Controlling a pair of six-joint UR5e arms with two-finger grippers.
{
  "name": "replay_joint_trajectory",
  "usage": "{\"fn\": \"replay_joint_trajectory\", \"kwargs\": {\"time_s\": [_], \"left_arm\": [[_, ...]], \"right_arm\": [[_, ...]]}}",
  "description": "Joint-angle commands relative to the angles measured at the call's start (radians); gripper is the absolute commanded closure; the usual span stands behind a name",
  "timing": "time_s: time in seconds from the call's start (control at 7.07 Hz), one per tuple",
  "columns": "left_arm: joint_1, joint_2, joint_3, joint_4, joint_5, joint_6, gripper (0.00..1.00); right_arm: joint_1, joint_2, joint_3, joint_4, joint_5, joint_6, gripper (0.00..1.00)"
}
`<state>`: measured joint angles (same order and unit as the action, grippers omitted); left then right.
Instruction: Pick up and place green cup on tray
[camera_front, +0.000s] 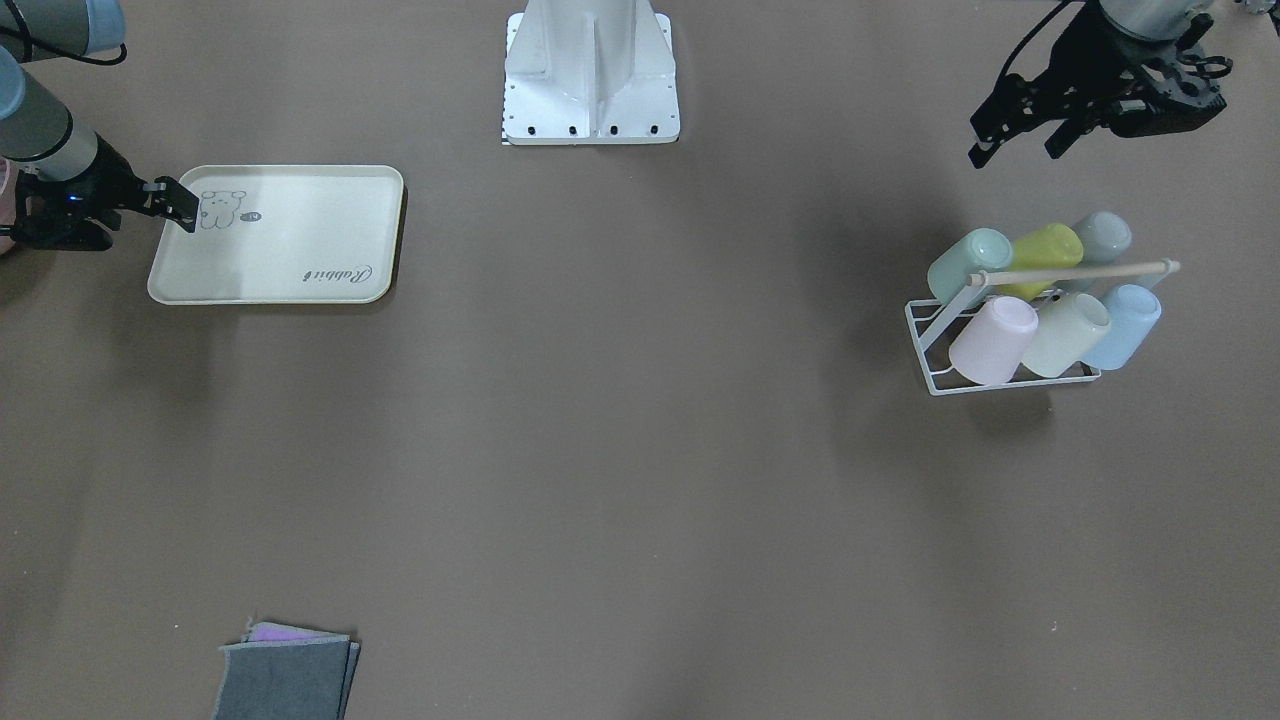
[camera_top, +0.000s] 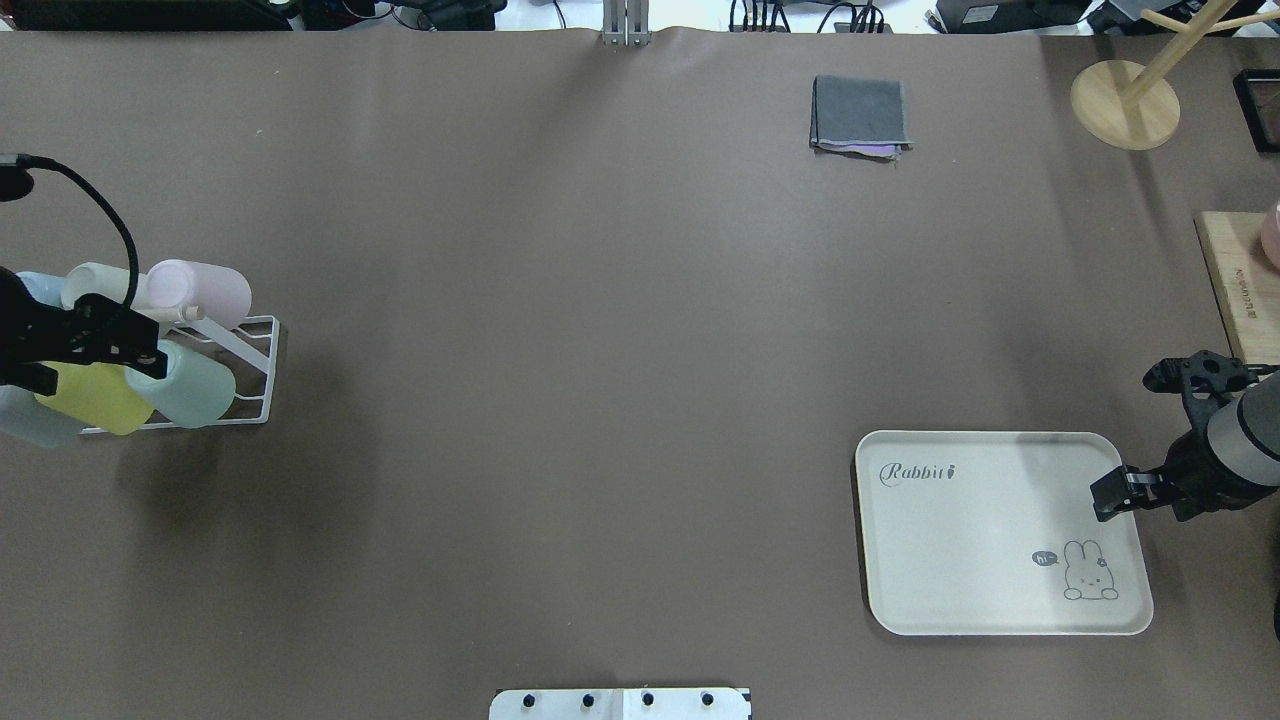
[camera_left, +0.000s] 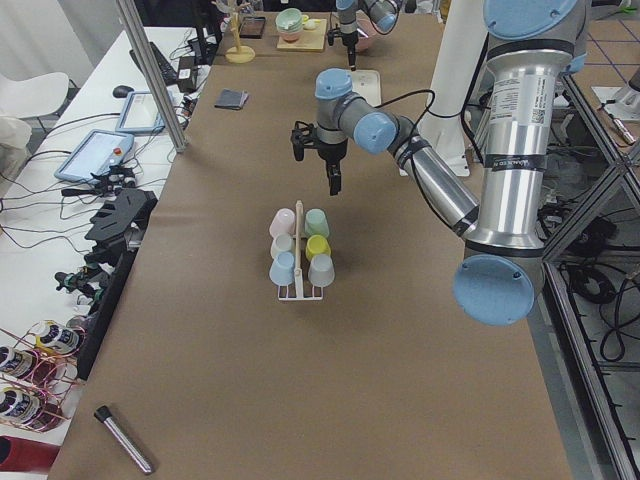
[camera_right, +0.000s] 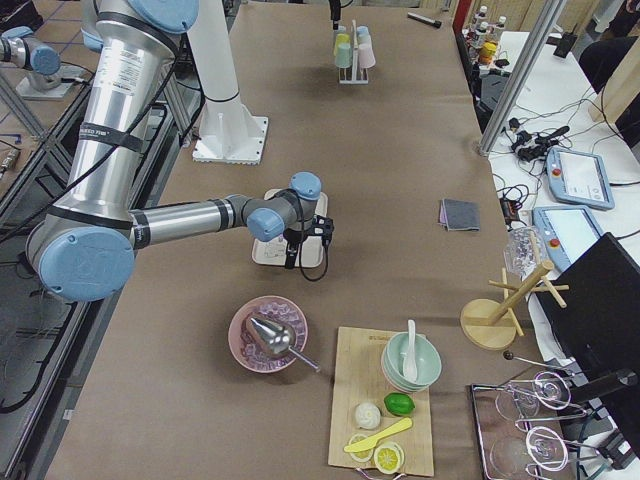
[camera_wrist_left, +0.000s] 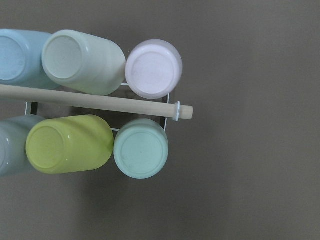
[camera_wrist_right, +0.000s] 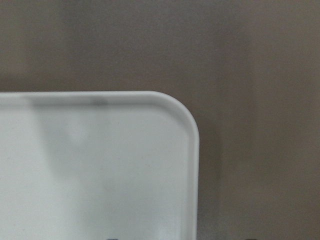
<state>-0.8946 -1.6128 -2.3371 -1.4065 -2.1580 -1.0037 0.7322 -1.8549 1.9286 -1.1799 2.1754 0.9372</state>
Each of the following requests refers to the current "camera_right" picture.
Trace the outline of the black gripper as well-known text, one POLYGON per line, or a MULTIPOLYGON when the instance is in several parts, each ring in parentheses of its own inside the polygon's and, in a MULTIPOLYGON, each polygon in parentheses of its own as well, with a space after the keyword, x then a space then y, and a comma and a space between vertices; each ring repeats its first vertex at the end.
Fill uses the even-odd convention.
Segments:
MULTIPOLYGON (((304 241, 311 237, 319 237, 322 246, 329 246, 332 242, 334 221, 325 216, 314 215, 310 226, 304 231, 304 241)), ((300 264, 300 240, 288 240, 285 250, 285 268, 294 269, 300 264)))

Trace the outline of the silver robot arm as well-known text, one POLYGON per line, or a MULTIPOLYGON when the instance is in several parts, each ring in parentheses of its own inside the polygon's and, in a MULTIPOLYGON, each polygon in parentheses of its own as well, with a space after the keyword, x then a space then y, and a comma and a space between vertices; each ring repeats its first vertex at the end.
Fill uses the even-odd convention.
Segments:
POLYGON ((321 182, 310 172, 295 174, 266 199, 232 195, 130 209, 148 113, 182 38, 190 43, 204 96, 196 158, 258 162, 268 121, 253 116, 240 99, 220 2, 104 1, 96 29, 101 56, 69 184, 26 245, 47 290, 70 301, 104 299, 125 285, 137 250, 230 228, 245 227, 262 242, 285 238, 289 268, 301 264, 308 238, 330 242, 332 222, 316 212, 321 182))

